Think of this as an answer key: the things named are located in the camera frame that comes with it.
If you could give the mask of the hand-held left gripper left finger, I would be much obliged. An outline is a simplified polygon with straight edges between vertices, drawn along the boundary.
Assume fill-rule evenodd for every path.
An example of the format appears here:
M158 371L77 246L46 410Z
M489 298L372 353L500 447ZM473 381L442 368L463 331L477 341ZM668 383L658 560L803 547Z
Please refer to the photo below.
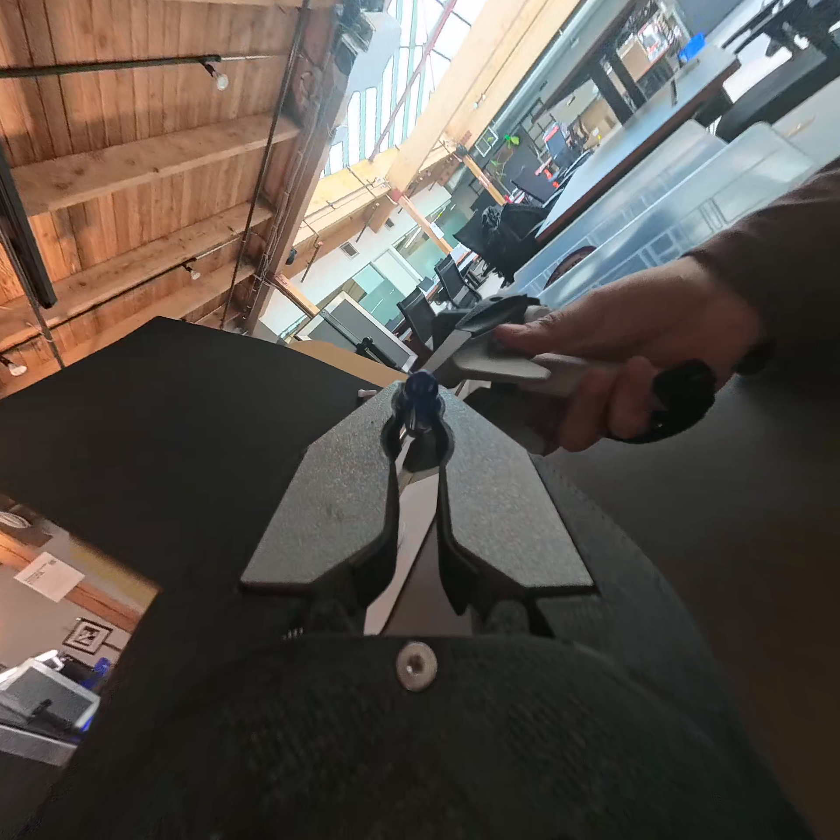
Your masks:
M307 448L240 576L241 592L298 599L305 614L336 604L363 630L396 570L403 423L393 402L401 389L381 389Z

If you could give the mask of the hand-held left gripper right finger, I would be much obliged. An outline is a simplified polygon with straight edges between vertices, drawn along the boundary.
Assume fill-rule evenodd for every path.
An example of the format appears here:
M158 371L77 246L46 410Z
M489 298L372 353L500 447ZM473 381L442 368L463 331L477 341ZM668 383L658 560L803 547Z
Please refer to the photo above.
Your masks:
M458 615L483 623L519 606L548 632L539 602L596 586L530 453L452 392L439 394L437 567Z

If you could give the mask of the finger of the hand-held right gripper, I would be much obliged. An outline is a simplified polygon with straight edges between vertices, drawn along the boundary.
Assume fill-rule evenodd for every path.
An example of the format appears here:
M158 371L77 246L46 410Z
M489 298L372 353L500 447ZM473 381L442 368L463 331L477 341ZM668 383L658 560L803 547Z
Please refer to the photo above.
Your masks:
M473 335L468 331L453 330L421 370L436 377L440 385L458 385L465 376L455 363L455 354L472 339Z
M551 377L551 371L526 355L489 344L465 344L453 354L453 368L462 380L536 385Z

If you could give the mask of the dark blue tool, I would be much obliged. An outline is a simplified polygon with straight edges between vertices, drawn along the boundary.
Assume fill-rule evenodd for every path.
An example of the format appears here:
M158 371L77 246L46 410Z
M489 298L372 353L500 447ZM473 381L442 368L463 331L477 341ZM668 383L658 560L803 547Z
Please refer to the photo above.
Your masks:
M395 458L408 441L401 471L420 474L443 464L449 450L444 415L445 403L434 374L418 371L400 384L392 399L384 441Z

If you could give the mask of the person's right forearm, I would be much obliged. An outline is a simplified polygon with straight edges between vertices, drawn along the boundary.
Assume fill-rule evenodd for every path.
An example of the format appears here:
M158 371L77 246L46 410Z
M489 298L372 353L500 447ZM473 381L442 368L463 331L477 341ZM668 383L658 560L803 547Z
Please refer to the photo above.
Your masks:
M686 252L757 312L761 338L734 366L838 354L839 159Z

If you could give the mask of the person's right hand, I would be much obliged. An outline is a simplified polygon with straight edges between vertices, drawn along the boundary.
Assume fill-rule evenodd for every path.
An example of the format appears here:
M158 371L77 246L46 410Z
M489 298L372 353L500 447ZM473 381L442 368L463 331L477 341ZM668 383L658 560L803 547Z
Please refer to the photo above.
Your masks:
M568 399L532 398L528 421L545 455L646 433L659 372L701 361L719 390L767 343L760 315L692 257L598 288L535 322L502 324L495 338L531 358L560 354L595 366Z

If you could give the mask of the black office chair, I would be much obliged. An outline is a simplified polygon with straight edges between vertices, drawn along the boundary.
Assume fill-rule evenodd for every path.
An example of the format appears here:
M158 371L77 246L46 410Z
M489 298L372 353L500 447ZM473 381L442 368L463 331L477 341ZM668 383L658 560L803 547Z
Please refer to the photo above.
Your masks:
M439 260L434 272L454 308L470 309L480 302L480 295L466 283L451 255Z
M416 287L404 299L398 301L396 306L403 315L412 334L421 343L429 345L433 339L433 326L436 312L433 310L424 290Z

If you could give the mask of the white partition panel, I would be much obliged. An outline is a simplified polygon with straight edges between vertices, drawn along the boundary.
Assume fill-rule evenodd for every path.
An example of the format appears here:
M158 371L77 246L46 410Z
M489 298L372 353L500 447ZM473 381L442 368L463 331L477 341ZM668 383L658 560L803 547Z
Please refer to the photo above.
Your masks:
M353 345L370 339L374 349L388 360L396 370L409 373L417 361L417 354L403 341L377 321L359 302L345 291L340 291L318 314L323 322Z

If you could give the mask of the green potted plant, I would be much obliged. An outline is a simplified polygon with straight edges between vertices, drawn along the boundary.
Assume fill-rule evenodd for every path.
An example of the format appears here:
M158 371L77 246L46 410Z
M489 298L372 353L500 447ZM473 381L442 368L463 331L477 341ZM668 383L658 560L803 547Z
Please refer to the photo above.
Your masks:
M499 149L497 149L490 158L487 165L487 171L498 180L502 180L505 174L505 168L512 156L517 152L520 144L518 133L505 134Z

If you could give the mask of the clear plastic storage bin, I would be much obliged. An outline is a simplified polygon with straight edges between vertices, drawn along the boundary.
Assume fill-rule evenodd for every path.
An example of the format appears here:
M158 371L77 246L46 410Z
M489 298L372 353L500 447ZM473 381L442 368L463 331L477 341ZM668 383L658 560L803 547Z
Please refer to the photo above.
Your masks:
M837 157L816 116L757 123L667 191L607 194L516 274L510 294L557 308L585 292L662 266L766 206Z

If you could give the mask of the black board with wooden edge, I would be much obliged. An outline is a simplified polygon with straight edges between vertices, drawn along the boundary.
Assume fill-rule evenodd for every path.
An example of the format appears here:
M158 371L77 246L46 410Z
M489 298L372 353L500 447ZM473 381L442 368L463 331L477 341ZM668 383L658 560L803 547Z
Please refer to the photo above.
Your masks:
M234 608L306 608L238 582L306 448L404 374L348 351L284 345L158 317L2 398L2 493L155 588L214 643Z

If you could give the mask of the long grey table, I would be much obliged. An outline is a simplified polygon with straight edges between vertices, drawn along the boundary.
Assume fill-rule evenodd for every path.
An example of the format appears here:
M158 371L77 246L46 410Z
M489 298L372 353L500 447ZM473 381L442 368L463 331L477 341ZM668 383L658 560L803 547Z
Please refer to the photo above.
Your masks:
M599 200L673 132L715 97L740 68L729 49L705 46L681 67L621 128L613 131L571 177L552 206L535 240L546 245Z

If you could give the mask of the black white marker tag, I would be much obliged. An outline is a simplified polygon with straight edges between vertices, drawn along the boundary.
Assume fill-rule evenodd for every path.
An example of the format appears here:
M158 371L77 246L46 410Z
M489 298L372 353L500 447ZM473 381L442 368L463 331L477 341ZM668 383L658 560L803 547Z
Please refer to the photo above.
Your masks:
M96 655L109 645L113 628L86 617L76 619L61 646L84 655Z

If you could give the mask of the white paper sheet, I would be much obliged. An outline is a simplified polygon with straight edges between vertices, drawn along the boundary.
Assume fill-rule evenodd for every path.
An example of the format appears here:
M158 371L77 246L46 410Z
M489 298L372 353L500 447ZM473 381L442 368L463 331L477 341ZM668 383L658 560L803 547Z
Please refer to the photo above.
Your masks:
M66 599L84 578L84 573L46 551L14 576L16 582L54 603Z

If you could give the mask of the white grey box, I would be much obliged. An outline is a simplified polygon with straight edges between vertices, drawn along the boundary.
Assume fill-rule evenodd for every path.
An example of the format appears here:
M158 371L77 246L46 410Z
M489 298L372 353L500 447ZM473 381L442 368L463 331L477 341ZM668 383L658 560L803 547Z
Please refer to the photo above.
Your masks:
M2 671L2 758L62 769L100 707L99 676L52 649Z

